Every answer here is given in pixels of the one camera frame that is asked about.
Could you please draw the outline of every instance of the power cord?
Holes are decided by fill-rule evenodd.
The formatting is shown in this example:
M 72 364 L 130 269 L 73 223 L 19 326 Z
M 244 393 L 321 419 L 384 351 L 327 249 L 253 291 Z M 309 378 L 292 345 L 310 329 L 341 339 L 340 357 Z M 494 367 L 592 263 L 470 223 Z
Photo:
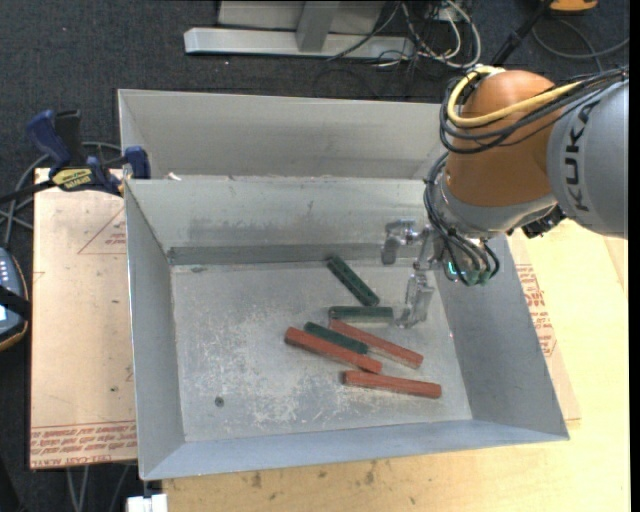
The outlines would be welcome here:
M 599 50 L 596 51 L 593 47 L 593 45 L 591 44 L 591 41 L 589 41 L 589 38 L 587 38 L 587 36 L 577 27 L 575 27 L 574 25 L 572 25 L 571 23 L 569 23 L 566 20 L 562 20 L 562 19 L 557 19 L 556 20 L 558 23 L 561 23 L 562 25 L 570 28 L 571 30 L 573 30 L 573 32 L 575 32 L 578 37 L 580 37 L 580 39 L 582 39 L 582 42 L 585 44 L 585 46 L 589 49 L 589 53 L 566 53 L 566 52 L 562 52 L 559 51 L 551 46 L 549 46 L 547 43 L 545 43 L 541 38 L 540 35 L 538 34 L 537 30 L 534 28 L 531 31 L 531 34 L 533 35 L 533 38 L 535 39 L 535 41 L 542 47 L 544 48 L 546 51 L 548 51 L 549 53 L 552 53 L 553 55 L 556 55 L 558 57 L 562 57 L 564 59 L 573 59 L 573 60 L 588 60 L 588 59 L 593 59 L 594 62 L 596 63 L 596 66 L 598 66 L 598 71 L 602 72 L 603 68 L 602 68 L 602 63 L 600 62 L 600 57 L 604 57 L 605 55 L 610 55 L 612 53 L 615 53 L 619 50 L 621 50 L 622 48 L 624 48 L 625 46 L 627 46 L 629 44 L 629 37 L 627 37 L 626 39 L 622 40 L 621 42 L 619 42 L 618 44 L 615 44 L 609 48 L 606 48 L 604 50 Z

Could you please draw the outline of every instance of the black carpet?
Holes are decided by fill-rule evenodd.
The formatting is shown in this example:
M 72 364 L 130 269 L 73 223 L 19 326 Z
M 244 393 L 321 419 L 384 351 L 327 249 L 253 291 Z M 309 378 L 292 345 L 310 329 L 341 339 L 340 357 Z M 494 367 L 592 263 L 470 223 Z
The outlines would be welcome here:
M 480 62 L 492 61 L 536 5 L 537 0 L 473 2 L 473 19 L 482 38 Z M 349 59 L 185 55 L 184 32 L 211 26 L 215 11 L 216 3 L 210 1 L 0 0 L 0 196 L 12 191 L 40 156 L 25 135 L 25 125 L 44 109 L 80 109 L 84 140 L 118 144 L 120 88 L 439 102 L 445 83 L 456 74 L 435 62 L 417 69 L 406 64 L 374 68 Z M 404 32 L 401 21 L 399 15 L 388 32 Z M 620 43 L 629 36 L 629 27 L 630 0 L 603 0 L 586 15 L 562 21 L 545 17 L 537 32 L 560 52 L 586 53 L 588 44 L 601 51 Z M 530 35 L 505 65 L 558 81 L 595 72 L 598 64 L 609 69 L 628 62 L 628 45 L 597 63 L 593 58 L 552 54 Z M 32 215 L 27 208 L 20 218 L 31 222 Z M 4 225 L 0 237 L 2 241 Z M 10 249 L 30 276 L 32 232 L 14 226 Z M 29 360 L 28 337 L 0 352 L 0 460 L 29 511 L 72 510 L 64 471 L 28 469 Z M 64 365 L 64 355 L 52 364 Z M 79 488 L 82 468 L 73 473 Z M 122 474 L 122 465 L 92 467 L 85 509 L 108 510 Z M 143 491 L 136 474 L 134 467 L 125 475 L 123 499 Z M 5 489 L 0 484 L 0 493 L 7 493 Z

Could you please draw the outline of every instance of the rectangular bar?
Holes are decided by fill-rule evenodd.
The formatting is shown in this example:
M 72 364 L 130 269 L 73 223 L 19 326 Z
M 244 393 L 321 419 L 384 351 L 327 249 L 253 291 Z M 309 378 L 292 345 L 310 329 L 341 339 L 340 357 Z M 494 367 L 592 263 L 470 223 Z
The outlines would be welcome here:
M 302 328 L 305 332 L 313 334 L 318 338 L 322 338 L 325 341 L 338 345 L 340 347 L 356 352 L 357 354 L 366 354 L 369 352 L 369 346 L 361 341 L 345 336 L 344 334 L 327 329 L 321 325 L 314 324 L 313 322 L 307 322 Z
M 405 395 L 439 398 L 442 395 L 440 384 L 419 380 L 401 379 L 388 375 L 374 375 L 367 372 L 348 370 L 342 374 L 342 382 L 347 386 L 380 389 Z
M 363 306 L 377 306 L 380 298 L 339 256 L 327 260 L 327 267 Z
M 329 319 L 349 324 L 382 324 L 393 322 L 393 308 L 389 306 L 331 306 Z
M 335 318 L 329 320 L 329 329 L 358 340 L 366 344 L 371 352 L 388 357 L 410 368 L 418 368 L 424 359 L 422 354 L 418 354 L 417 352 L 391 343 L 385 339 L 378 338 L 371 333 L 362 331 L 357 327 L 353 327 Z
M 362 354 L 356 354 L 351 350 L 325 341 L 295 327 L 289 327 L 289 329 L 287 329 L 284 335 L 284 341 L 288 345 L 303 348 L 321 356 L 328 357 L 329 359 L 350 364 L 367 372 L 380 373 L 382 371 L 382 363 L 380 361 L 376 361 Z

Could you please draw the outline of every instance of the clamp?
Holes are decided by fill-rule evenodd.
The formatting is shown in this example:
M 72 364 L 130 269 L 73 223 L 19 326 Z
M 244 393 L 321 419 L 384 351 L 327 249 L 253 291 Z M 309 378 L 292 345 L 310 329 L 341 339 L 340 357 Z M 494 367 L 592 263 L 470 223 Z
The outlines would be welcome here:
M 122 180 L 114 176 L 99 158 L 85 155 L 80 142 L 80 111 L 40 112 L 27 124 L 27 135 L 36 148 L 53 160 L 49 179 L 3 196 L 0 204 L 52 187 L 66 192 L 98 190 L 122 196 Z M 140 146 L 126 148 L 120 163 L 126 167 L 123 179 L 151 177 L 147 154 Z

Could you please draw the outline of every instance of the wooden stick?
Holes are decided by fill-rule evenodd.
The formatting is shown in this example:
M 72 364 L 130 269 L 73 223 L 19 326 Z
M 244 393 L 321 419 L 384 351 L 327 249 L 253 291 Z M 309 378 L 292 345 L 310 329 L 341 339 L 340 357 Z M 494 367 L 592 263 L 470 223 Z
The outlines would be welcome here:
M 347 386 L 356 386 L 371 389 L 393 391 L 406 395 L 423 396 L 427 398 L 439 398 L 442 395 L 440 384 L 418 380 L 401 379 L 387 375 L 374 375 L 372 373 L 348 370 L 342 374 L 342 381 Z

